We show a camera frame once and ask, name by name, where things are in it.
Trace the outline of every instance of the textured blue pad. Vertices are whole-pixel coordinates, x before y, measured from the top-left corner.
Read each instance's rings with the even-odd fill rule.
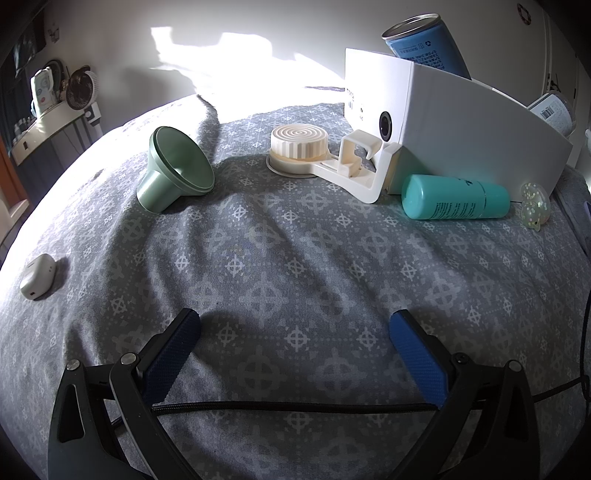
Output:
[[[401,312],[405,311],[398,311],[390,317],[390,341],[413,376],[423,399],[441,408],[449,393],[447,374]],[[411,318],[410,321],[422,331],[415,320]]]
[[[175,320],[168,328],[173,327]],[[146,405],[164,401],[200,335],[201,320],[191,310],[144,372],[142,398]]]

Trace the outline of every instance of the black oval hole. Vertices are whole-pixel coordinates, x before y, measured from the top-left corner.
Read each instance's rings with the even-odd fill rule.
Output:
[[[379,116],[379,134],[385,142],[392,136],[392,118],[388,112],[382,112]]]

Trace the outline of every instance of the bed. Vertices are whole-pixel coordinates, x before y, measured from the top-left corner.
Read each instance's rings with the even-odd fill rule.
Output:
[[[0,270],[0,423],[40,478],[66,362],[139,351],[183,307],[201,315],[203,333],[166,403],[422,401],[388,339],[388,318],[402,308],[451,352],[488,365],[518,359],[534,394],[578,376],[591,268],[571,211],[586,189],[553,196],[536,232],[521,225],[519,204],[499,220],[418,222],[396,196],[366,205],[322,179],[278,176],[265,164],[273,127],[321,126],[333,152],[350,132],[340,92],[312,90],[306,105],[225,123],[198,96],[146,113],[88,149],[26,221]],[[329,101],[317,101],[324,93]],[[216,184],[156,215],[135,186],[160,125],[201,146]],[[584,185],[569,175],[563,184]],[[19,274],[44,252],[58,262],[56,280],[28,301]],[[536,413],[544,476],[583,424],[580,387]],[[431,415],[208,411],[160,421],[208,480],[381,479]],[[474,412],[450,465],[477,420]]]

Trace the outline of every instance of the teal bottle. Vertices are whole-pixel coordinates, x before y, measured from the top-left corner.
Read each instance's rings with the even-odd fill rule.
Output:
[[[402,208],[414,220],[501,218],[511,200],[493,183],[435,175],[410,175],[402,185]]]

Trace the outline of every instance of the green funnel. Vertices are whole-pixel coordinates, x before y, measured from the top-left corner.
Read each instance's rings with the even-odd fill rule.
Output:
[[[160,213],[180,196],[205,195],[213,189],[212,166],[197,144],[173,127],[150,136],[148,171],[136,193],[142,207]]]

